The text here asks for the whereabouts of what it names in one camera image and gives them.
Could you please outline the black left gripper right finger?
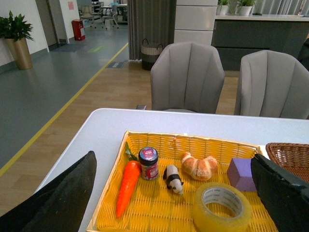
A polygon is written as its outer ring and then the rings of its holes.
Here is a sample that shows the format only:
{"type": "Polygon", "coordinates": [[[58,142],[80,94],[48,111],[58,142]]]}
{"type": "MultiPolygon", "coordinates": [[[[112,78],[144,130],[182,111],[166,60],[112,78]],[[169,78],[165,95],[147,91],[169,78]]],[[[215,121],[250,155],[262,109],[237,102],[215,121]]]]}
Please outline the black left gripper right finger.
{"type": "Polygon", "coordinates": [[[261,154],[251,159],[257,194],[280,232],[309,230],[309,184],[261,154]]]}

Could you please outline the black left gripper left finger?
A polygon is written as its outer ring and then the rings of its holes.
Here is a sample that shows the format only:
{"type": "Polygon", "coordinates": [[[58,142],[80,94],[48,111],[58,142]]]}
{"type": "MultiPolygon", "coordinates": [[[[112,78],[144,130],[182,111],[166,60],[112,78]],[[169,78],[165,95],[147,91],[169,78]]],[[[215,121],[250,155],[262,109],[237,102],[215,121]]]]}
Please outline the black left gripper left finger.
{"type": "Polygon", "coordinates": [[[24,202],[1,216],[2,232],[77,232],[89,202],[97,170],[94,151],[24,202]]]}

